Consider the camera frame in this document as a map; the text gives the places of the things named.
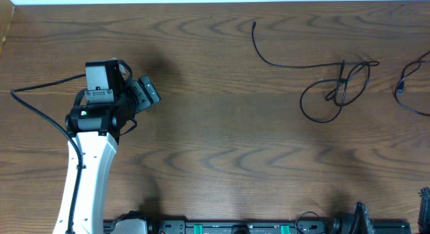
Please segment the cardboard panel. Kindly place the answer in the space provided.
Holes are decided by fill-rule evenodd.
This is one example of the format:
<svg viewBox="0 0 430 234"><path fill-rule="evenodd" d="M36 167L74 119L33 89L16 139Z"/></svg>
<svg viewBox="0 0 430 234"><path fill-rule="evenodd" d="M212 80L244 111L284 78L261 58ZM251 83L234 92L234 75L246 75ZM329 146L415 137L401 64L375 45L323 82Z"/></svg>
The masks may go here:
<svg viewBox="0 0 430 234"><path fill-rule="evenodd" d="M0 51L3 50L14 12L15 5L10 0L0 0Z"/></svg>

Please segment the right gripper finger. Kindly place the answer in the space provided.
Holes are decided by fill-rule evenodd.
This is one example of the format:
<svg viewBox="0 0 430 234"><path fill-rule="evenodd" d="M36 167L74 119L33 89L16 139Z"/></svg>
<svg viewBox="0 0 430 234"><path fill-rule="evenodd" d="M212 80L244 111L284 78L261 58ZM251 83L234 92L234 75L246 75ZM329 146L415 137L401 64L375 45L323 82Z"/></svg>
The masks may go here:
<svg viewBox="0 0 430 234"><path fill-rule="evenodd" d="M429 187L422 188L419 196L421 197L418 218L419 233L429 234Z"/></svg>
<svg viewBox="0 0 430 234"><path fill-rule="evenodd" d="M354 234L375 234L368 209L362 202L357 202L354 212Z"/></svg>

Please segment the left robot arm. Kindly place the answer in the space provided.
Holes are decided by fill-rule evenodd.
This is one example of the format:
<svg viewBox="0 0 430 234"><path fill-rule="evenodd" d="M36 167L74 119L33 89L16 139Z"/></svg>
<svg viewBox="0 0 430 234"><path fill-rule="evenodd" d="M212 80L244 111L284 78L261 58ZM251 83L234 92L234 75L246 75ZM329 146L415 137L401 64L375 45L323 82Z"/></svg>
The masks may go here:
<svg viewBox="0 0 430 234"><path fill-rule="evenodd" d="M117 58L85 65L87 86L66 116L69 163L55 233L103 233L108 177L122 128L160 102L149 77Z"/></svg>

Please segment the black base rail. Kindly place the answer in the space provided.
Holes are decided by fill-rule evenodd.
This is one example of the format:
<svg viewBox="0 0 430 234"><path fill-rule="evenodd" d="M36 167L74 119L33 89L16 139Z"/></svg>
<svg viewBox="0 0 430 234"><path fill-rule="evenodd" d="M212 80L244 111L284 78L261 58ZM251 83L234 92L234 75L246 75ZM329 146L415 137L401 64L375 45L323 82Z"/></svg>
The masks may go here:
<svg viewBox="0 0 430 234"><path fill-rule="evenodd" d="M282 233L348 233L340 224L322 221L285 222L191 222L191 221L144 221L125 219L103 224L104 233L164 233L164 234L282 234Z"/></svg>

